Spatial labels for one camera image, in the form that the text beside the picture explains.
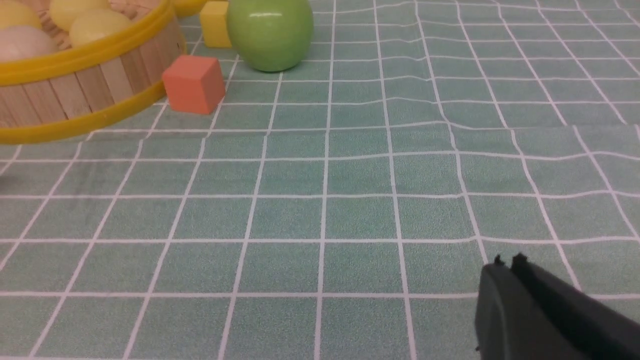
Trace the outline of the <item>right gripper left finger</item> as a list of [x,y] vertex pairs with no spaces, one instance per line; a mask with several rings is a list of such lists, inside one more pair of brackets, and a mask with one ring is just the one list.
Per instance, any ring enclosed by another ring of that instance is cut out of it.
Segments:
[[474,319],[482,360],[586,360],[497,255],[482,267]]

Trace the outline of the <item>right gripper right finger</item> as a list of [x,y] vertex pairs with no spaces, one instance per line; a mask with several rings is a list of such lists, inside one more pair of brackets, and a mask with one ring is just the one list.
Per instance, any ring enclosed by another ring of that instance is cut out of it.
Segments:
[[638,360],[639,323],[560,280],[523,253],[510,271],[571,346],[589,360]]

